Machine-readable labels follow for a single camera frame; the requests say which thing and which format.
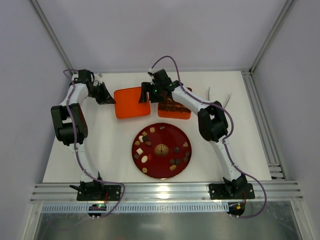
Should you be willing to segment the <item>orange tin lid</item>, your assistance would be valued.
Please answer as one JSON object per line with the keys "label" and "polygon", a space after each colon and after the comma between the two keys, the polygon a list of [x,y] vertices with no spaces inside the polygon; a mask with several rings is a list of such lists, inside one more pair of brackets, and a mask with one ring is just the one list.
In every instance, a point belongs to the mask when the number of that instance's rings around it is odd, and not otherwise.
{"label": "orange tin lid", "polygon": [[143,117],[151,113],[148,101],[139,103],[141,92],[141,87],[123,88],[114,92],[115,116],[118,119]]}

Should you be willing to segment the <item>metal serving tongs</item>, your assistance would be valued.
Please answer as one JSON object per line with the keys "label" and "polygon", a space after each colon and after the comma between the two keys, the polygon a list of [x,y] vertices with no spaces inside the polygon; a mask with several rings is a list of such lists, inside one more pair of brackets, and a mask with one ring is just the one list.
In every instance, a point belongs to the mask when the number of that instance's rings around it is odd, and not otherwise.
{"label": "metal serving tongs", "polygon": [[210,103],[219,102],[223,108],[226,108],[231,100],[233,92],[222,87],[210,86],[207,90],[207,97]]}

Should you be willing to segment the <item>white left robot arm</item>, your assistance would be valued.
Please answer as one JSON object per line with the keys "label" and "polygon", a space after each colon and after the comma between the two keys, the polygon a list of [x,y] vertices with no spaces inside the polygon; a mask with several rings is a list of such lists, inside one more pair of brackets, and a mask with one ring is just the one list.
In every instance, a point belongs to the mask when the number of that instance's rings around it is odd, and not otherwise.
{"label": "white left robot arm", "polygon": [[79,185],[71,185],[77,191],[76,199],[116,201],[120,197],[121,186],[103,181],[86,148],[89,129],[81,108],[86,98],[95,99],[98,105],[116,103],[105,83],[96,80],[92,71],[76,70],[71,77],[66,98],[50,110],[54,132],[57,140],[71,151],[79,168]]}

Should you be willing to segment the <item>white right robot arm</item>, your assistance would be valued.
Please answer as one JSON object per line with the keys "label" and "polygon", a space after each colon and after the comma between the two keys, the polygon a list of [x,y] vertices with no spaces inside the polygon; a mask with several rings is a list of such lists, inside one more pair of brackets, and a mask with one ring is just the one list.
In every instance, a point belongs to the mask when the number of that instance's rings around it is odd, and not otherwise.
{"label": "white right robot arm", "polygon": [[198,97],[184,87],[179,79],[172,81],[164,69],[158,71],[150,69],[147,74],[152,82],[141,83],[140,103],[146,103],[147,99],[152,103],[162,103],[165,98],[170,98],[197,115],[199,133],[214,149],[222,169],[224,184],[213,185],[212,193],[221,194],[230,199],[249,197],[246,175],[232,160],[232,151],[228,149],[227,138],[230,136],[228,114],[221,103],[208,102]]}

